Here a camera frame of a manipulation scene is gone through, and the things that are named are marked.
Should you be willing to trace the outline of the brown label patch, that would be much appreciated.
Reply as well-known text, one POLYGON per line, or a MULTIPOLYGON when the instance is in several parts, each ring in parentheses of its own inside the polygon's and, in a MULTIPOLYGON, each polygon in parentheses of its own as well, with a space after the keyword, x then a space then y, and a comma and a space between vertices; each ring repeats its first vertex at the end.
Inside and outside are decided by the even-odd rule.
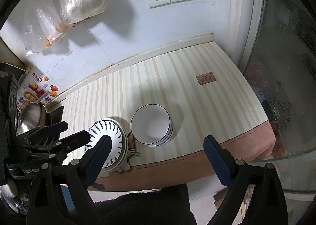
POLYGON ((201 86, 216 81, 216 77, 212 72, 200 74, 196 76, 196 79, 201 86))

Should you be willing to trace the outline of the colourful cartoon wall sticker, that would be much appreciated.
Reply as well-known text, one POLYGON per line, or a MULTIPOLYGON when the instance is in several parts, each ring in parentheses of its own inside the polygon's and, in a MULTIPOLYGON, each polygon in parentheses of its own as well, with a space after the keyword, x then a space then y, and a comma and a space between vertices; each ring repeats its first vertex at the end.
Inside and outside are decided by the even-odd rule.
POLYGON ((41 104, 45 107, 55 99, 60 90, 52 83, 48 76, 41 76, 39 73, 30 72, 18 89, 16 107, 22 111, 27 105, 41 104))

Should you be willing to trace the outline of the white bowl blue floral pattern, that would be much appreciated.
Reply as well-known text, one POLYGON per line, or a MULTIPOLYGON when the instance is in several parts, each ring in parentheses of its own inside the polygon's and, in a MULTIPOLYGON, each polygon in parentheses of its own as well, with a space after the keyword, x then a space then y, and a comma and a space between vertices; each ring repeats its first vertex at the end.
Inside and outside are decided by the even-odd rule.
POLYGON ((172 138, 173 133, 174 133, 174 123, 171 121, 170 128, 169 128, 167 135, 163 139, 159 140, 158 142, 148 144, 147 146, 148 147, 159 147, 161 145, 164 145, 167 141, 169 141, 172 138))

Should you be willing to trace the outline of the stainless steel pot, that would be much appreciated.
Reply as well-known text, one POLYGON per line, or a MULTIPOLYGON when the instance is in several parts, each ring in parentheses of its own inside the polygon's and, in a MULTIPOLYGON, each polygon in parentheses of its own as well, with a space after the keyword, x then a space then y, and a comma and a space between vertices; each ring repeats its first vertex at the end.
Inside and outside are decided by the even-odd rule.
POLYGON ((16 135, 19 136, 36 127, 43 127, 46 122, 46 109, 42 103, 29 103, 22 110, 19 118, 16 135))

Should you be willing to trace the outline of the plate with blue leaf pattern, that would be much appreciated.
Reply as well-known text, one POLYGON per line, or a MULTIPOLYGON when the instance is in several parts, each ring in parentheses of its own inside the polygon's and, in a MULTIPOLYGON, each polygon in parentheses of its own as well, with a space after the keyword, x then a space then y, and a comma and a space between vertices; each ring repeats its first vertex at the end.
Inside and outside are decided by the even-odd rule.
POLYGON ((108 158, 108 156, 111 152, 111 149, 112 149, 112 140, 111 140, 110 136, 102 134, 103 128, 99 124, 99 120, 94 122, 90 126, 90 128, 88 129, 88 132, 90 134, 90 141, 87 145, 85 145, 85 150, 88 151, 88 150, 94 148, 100 140, 104 140, 105 147, 103 146, 101 149, 103 150, 103 153, 107 154, 107 158, 108 158))

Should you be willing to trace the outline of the white plate under patterned plate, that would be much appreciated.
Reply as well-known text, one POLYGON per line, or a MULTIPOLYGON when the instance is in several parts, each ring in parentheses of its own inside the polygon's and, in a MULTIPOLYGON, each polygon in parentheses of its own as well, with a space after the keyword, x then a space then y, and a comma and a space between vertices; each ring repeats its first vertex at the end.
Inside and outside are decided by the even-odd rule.
POLYGON ((103 128, 103 133, 111 137, 112 149, 103 165, 103 171, 110 173, 118 169, 126 160, 128 152, 128 140, 126 133, 119 122, 112 118, 104 118, 99 120, 99 124, 103 128))

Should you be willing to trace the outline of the clear plastic bag orange contents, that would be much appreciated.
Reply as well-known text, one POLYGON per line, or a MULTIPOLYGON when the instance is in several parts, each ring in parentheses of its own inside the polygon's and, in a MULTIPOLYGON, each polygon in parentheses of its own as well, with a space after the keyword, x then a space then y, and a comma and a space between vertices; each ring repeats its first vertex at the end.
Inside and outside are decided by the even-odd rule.
POLYGON ((21 38, 27 56, 42 53, 67 35, 52 0, 28 0, 21 38))

